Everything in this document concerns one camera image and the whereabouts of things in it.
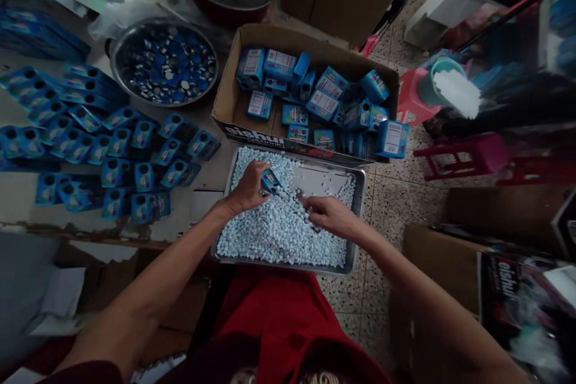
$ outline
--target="tiled floor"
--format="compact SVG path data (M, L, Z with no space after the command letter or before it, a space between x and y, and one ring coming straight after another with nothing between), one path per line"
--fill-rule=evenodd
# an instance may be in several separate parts
M425 61L418 48L403 40L407 19L424 1L409 0L371 59L399 74ZM422 125L413 127L405 159L367 167L363 219L399 250L406 225L430 226L440 220L450 187L491 185L494 181L477 177L425 182L425 159L415 158L412 151L432 143ZM393 369L393 356L388 350L390 288L374 261L361 251L349 277L318 276L318 281L344 331L382 367Z

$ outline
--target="speckled floor tile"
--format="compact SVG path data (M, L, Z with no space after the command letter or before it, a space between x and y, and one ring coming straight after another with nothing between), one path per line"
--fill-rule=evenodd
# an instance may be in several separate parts
M335 313L360 313L364 291L366 255L358 254L347 277L317 275L318 283Z
M362 220L370 224L372 220L372 203L374 198L374 180L375 174L366 174L366 183L364 184L364 199L362 200Z
M359 345L384 370L394 369L389 351L390 324L387 314L362 314Z
M350 339L358 343L360 340L360 314L337 313L336 318L340 322L340 327Z

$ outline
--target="label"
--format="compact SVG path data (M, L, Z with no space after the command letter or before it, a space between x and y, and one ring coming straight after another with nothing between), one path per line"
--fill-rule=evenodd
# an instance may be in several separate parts
M400 139L402 138L402 125L396 123L388 124L388 133L386 134L386 143L384 151L387 153L398 154L400 149Z
M296 62L296 57L278 51L270 50L268 52L268 61L292 68L294 66L294 63Z
M252 75L257 73L259 60L260 60L260 50L248 51L248 56L246 57L246 63L244 64L244 73Z
M316 84L316 90L322 90L323 93L339 99L342 90L330 79L331 77L331 75L324 75L320 81L318 81L318 84Z
M348 113L346 114L344 123L350 123L352 120L354 120L356 117L358 117L360 115L361 110L362 110L362 106L360 104L358 104L354 108L352 108L350 111L348 111Z
M252 114L260 114L262 112L262 106L264 105L264 98L266 95L261 92L253 92L250 98L250 106L248 107L248 112Z
M326 111L327 113L331 114L334 112L336 107L338 106L338 101L335 101L329 96L326 96L324 93L317 91L312 96L313 104L318 105L320 109Z

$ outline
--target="person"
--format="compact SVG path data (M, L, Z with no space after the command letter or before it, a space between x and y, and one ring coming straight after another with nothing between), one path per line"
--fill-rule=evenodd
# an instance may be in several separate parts
M163 316L223 227L269 199L252 161L238 186L158 256L76 339L44 384L128 382ZM310 220L363 248L403 305L453 359L453 382L527 382L524 373L456 300L334 197L311 197ZM240 269L206 346L161 383L388 383L341 330L312 273L259 266Z

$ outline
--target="black cardboard box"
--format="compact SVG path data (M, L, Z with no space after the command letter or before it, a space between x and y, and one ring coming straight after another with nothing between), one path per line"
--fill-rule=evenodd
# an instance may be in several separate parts
M272 48L296 57L306 51L312 57L310 68L317 71L317 76L322 74L327 66L331 66L348 81L357 82L372 69L376 69L390 89L390 96L383 106L390 112L390 118L396 120L400 89L400 79L396 71L352 51L343 50L293 30L262 24L248 24L240 27L234 36L212 111L216 124L229 139L326 159L347 166L389 162L388 158L360 159L287 139L287 127L282 126L282 101L277 98L274 100L268 122L259 122L246 117L250 94L241 92L236 81L236 69L242 49L250 46ZM312 132L314 129L327 129L328 127L312 123L309 128Z

